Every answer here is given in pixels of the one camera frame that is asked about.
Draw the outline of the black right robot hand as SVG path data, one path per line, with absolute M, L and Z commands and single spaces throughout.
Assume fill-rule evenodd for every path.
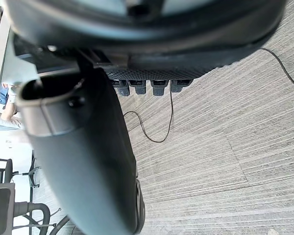
M 17 105 L 45 177 L 86 235 L 135 235 L 145 221 L 118 95 L 180 92 L 259 49 L 284 0 L 7 0 L 18 58 L 38 78 Z

